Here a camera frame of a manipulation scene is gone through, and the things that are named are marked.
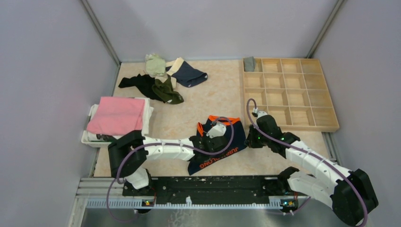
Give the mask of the white perforated plastic basket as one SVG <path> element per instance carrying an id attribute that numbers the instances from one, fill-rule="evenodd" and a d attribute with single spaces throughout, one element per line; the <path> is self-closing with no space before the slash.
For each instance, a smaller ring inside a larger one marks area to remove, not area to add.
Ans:
<path id="1" fill-rule="evenodd" d="M 110 142 L 98 140 L 96 135 L 91 134 L 86 130 L 88 123 L 92 120 L 97 109 L 98 109 L 98 104 L 94 104 L 90 108 L 90 111 L 87 116 L 87 121 L 86 121 L 86 124 L 84 127 L 84 131 L 81 136 L 81 143 L 89 145 L 93 148 L 102 148 L 102 147 L 107 147 L 110 144 Z M 145 116 L 143 117 L 143 127 L 142 127 L 142 135 L 143 136 L 146 136 L 149 133 L 149 124 L 150 124 L 150 119 L 151 119 L 152 113 L 154 111 L 154 108 L 152 106 L 149 106 L 149 107 L 146 107 L 145 110 L 146 110 L 146 112 L 145 112 Z"/>

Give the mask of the wooden compartment tray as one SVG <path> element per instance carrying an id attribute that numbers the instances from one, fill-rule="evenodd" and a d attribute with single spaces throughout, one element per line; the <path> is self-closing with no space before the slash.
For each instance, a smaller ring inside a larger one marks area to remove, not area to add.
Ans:
<path id="1" fill-rule="evenodd" d="M 340 126 L 318 59 L 255 58 L 243 67 L 244 101 L 252 98 L 285 131 L 335 132 Z"/>

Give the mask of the navy underwear cream waistband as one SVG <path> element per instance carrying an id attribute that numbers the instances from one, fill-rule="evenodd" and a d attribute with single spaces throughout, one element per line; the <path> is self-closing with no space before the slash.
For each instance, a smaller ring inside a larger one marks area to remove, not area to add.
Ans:
<path id="1" fill-rule="evenodd" d="M 195 69 L 181 57 L 166 63 L 166 73 L 184 87 L 194 87 L 209 78 L 206 72 Z"/>

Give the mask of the grey underwear white waistband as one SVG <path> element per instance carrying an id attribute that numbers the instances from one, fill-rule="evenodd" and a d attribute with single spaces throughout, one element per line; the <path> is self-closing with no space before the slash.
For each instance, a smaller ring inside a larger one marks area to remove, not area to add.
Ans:
<path id="1" fill-rule="evenodd" d="M 244 58 L 243 63 L 245 72 L 255 72 L 256 61 L 253 56 Z"/>

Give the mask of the light green underwear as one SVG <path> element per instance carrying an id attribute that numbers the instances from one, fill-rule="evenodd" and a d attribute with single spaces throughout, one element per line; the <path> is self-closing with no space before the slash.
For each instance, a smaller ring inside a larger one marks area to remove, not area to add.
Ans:
<path id="1" fill-rule="evenodd" d="M 166 72 L 166 61 L 158 54 L 145 56 L 145 71 L 152 77 L 163 76 Z"/>

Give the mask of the navy orange underwear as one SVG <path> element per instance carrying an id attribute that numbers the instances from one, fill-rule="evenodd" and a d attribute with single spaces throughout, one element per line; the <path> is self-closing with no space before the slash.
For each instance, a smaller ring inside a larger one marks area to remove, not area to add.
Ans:
<path id="1" fill-rule="evenodd" d="M 246 148 L 245 131 L 240 118 L 226 118 L 210 115 L 205 124 L 201 124 L 200 122 L 197 123 L 197 131 L 195 136 L 206 136 L 207 132 L 217 122 L 223 123 L 227 128 L 226 133 L 224 134 L 228 140 L 228 145 L 225 147 L 225 149 L 227 148 L 226 153 L 218 157 L 207 157 L 196 155 L 196 150 L 205 154 L 209 153 L 195 148 L 194 156 L 189 160 L 189 165 L 187 168 L 189 175 L 192 175 L 204 169 L 205 167 Z"/>

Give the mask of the aluminium frame rail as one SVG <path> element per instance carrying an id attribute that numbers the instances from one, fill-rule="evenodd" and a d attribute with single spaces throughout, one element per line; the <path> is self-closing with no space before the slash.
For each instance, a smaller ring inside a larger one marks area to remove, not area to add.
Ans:
<path id="1" fill-rule="evenodd" d="M 69 226 L 344 227 L 338 211 L 274 175 L 154 177 L 142 192 L 96 177 L 80 180 Z"/>

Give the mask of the dark green underwear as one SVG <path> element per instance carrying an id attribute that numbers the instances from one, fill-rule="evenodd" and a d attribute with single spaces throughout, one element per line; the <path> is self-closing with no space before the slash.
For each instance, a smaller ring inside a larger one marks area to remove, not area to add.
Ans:
<path id="1" fill-rule="evenodd" d="M 182 95 L 174 91 L 171 77 L 168 77 L 165 81 L 155 79 L 152 90 L 164 103 L 177 105 L 184 102 Z"/>

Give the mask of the black underwear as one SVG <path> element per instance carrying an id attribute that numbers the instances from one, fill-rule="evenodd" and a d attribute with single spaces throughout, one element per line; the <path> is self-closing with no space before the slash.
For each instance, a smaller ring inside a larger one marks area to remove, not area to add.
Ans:
<path id="1" fill-rule="evenodd" d="M 153 91 L 152 87 L 156 84 L 156 79 L 148 74 L 140 75 L 131 78 L 122 78 L 118 87 L 128 88 L 136 87 L 141 94 L 152 100 L 163 102 L 163 100 Z"/>

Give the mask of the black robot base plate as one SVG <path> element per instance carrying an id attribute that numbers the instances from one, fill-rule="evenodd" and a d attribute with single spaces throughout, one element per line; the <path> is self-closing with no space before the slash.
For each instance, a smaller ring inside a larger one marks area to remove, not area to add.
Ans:
<path id="1" fill-rule="evenodd" d="M 263 205 L 295 208 L 299 193 L 284 186 L 276 175 L 237 176 L 160 176 L 152 177 L 149 186 L 134 189 L 123 186 L 123 196 L 150 197 L 157 205 L 176 205 L 191 201 L 194 205 Z"/>

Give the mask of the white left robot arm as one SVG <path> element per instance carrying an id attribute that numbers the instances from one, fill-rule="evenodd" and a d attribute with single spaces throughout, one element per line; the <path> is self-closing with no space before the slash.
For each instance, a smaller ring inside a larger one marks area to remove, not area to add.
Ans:
<path id="1" fill-rule="evenodd" d="M 223 153 L 229 140 L 221 136 L 191 136 L 180 140 L 162 140 L 132 131 L 108 145 L 111 176 L 119 183 L 128 182 L 139 195 L 150 193 L 150 174 L 142 164 L 146 160 L 179 159 L 190 161 Z"/>

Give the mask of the pink folded cloth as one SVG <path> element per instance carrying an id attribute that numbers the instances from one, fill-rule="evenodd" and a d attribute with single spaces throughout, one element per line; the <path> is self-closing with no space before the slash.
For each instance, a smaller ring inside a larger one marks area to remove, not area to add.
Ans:
<path id="1" fill-rule="evenodd" d="M 92 134 L 122 136 L 142 130 L 144 108 L 144 99 L 103 96 L 87 125 L 87 131 Z"/>

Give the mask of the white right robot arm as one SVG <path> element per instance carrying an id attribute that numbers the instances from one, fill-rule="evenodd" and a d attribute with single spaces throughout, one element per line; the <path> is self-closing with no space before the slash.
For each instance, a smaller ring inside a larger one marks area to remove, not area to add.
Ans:
<path id="1" fill-rule="evenodd" d="M 362 225 L 379 202 L 370 178 L 361 169 L 351 171 L 313 151 L 298 136 L 282 132 L 275 119 L 264 111 L 253 113 L 247 145 L 267 146 L 286 160 L 297 163 L 308 173 L 288 168 L 280 173 L 278 191 L 303 193 L 325 204 L 349 226 Z"/>

